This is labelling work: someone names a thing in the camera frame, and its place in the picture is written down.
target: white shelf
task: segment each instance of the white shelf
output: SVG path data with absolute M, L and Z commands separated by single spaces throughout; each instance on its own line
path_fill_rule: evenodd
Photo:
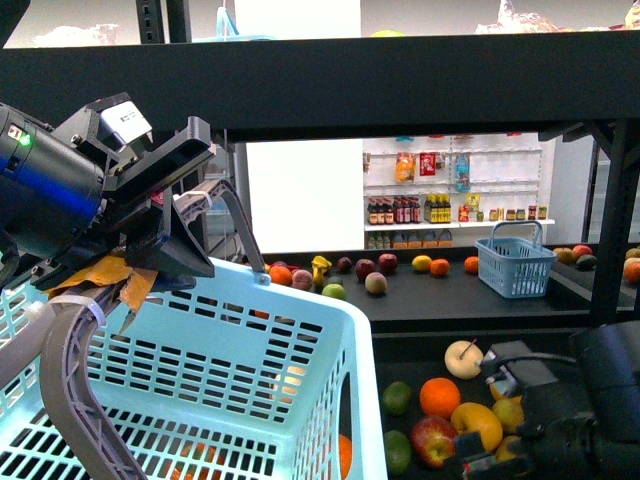
M 555 225 L 555 220 L 537 220 L 541 225 Z M 442 230 L 453 228 L 492 228 L 500 222 L 452 222 L 452 223 L 398 223 L 393 225 L 365 225 L 365 232 L 388 232 L 396 230 Z
M 443 228 L 460 228 L 458 222 L 453 223 L 398 223 L 393 225 L 365 225 L 365 232 L 388 232 L 391 230 L 441 230 Z
M 556 221 L 555 220 L 536 220 L 536 222 L 539 222 L 541 225 L 555 225 Z M 502 222 L 461 222 L 460 228 L 488 228 L 488 227 L 495 227 L 497 224 L 502 223 Z M 532 224 L 527 224 L 527 225 L 511 225 L 512 227 L 528 227 L 531 226 Z

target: red apple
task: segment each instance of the red apple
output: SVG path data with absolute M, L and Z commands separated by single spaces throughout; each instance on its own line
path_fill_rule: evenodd
M 367 278 L 367 275 L 375 271 L 376 264 L 373 263 L 373 260 L 363 258 L 356 262 L 356 277 L 358 277 L 358 280 L 360 280 L 361 282 L 364 282 L 364 279 Z
M 442 468 L 447 458 L 456 453 L 453 439 L 458 434 L 444 418 L 423 417 L 411 430 L 411 444 L 418 457 L 432 468 Z
M 593 255 L 593 250 L 589 245 L 576 245 L 573 247 L 573 253 L 578 260 L 582 255 Z
M 336 266 L 338 267 L 338 271 L 340 273 L 349 273 L 351 271 L 351 267 L 353 266 L 353 262 L 351 262 L 351 259 L 349 257 L 342 257 L 340 260 L 338 260 Z
M 398 268 L 398 257 L 393 253 L 383 253 L 378 258 L 378 266 L 385 275 L 393 273 Z

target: plastic basket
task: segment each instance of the plastic basket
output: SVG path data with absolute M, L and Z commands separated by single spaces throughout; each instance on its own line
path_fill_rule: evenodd
M 517 237 L 494 238 L 503 225 L 536 225 L 533 242 Z M 479 239 L 478 277 L 505 298 L 542 297 L 547 292 L 556 254 L 541 243 L 542 225 L 534 220 L 501 222 L 489 238 Z
M 212 262 L 215 278 L 149 298 L 125 335 L 120 306 L 93 337 L 92 388 L 147 476 L 337 480 L 343 432 L 348 478 L 385 479 L 364 314 Z M 29 285 L 2 293 L 1 342 L 19 335 L 35 299 Z M 0 395 L 0 478 L 87 479 L 43 409 L 38 372 L 36 359 Z

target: avocado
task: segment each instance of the avocado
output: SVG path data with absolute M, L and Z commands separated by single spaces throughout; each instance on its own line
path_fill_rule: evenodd
M 583 272 L 593 270 L 596 266 L 596 257 L 593 255 L 582 255 L 576 261 L 576 268 Z

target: basket handle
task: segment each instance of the basket handle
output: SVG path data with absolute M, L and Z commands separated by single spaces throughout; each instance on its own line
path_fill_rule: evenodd
M 192 192 L 197 192 L 199 195 L 193 196 L 189 195 L 189 192 L 185 192 L 175 200 L 176 206 L 182 212 L 182 216 L 189 221 L 203 211 L 208 210 L 213 202 L 222 197 L 229 209 L 233 225 L 238 231 L 251 268 L 255 273 L 265 273 L 264 259 L 249 225 L 249 220 L 242 208 L 240 197 L 238 197 L 233 185 L 225 179 L 205 180 L 195 187 Z
M 536 228 L 536 231 L 533 235 L 533 246 L 542 250 L 542 224 L 540 222 L 538 222 L 537 220 L 516 220 L 514 221 L 509 221 L 509 222 L 500 222 L 498 224 L 496 224 L 493 227 L 493 230 L 491 230 L 491 235 L 489 236 L 489 242 L 487 243 L 487 248 L 489 248 L 490 250 L 493 250 L 493 236 L 496 233 L 496 230 L 500 227 L 502 227 L 503 225 L 536 225 L 538 228 Z

